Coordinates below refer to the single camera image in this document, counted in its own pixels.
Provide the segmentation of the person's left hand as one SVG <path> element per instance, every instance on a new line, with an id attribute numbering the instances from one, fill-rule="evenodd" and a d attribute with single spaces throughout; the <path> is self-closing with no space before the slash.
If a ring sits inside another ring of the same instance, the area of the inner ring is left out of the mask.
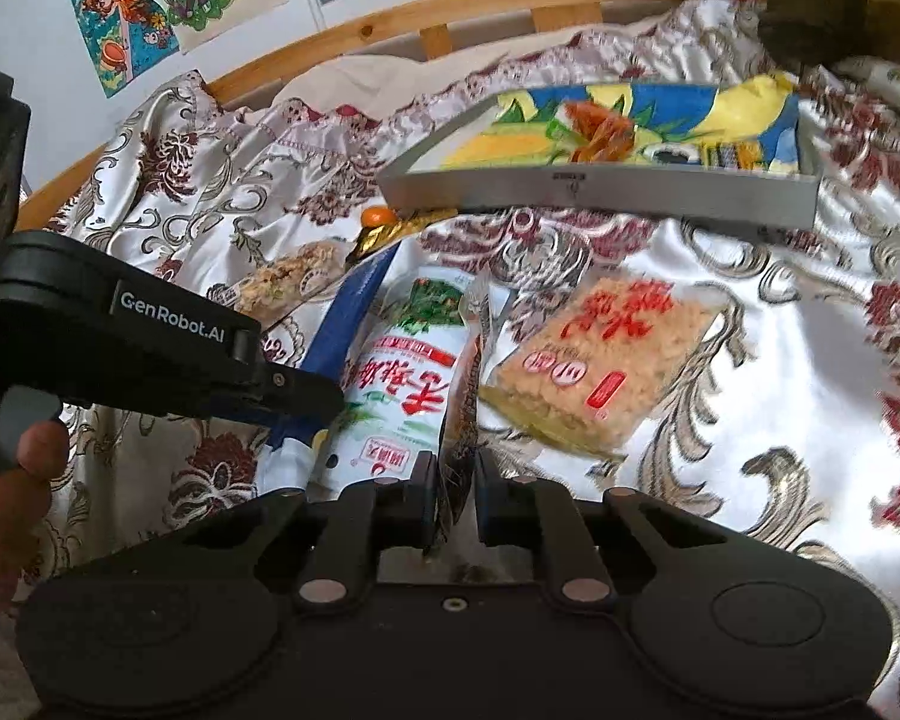
<path id="1" fill-rule="evenodd" d="M 57 419 L 29 427 L 17 444 L 17 465 L 0 475 L 0 613 L 11 605 L 23 567 L 37 552 L 34 528 L 52 504 L 52 481 L 63 475 L 69 437 Z"/>

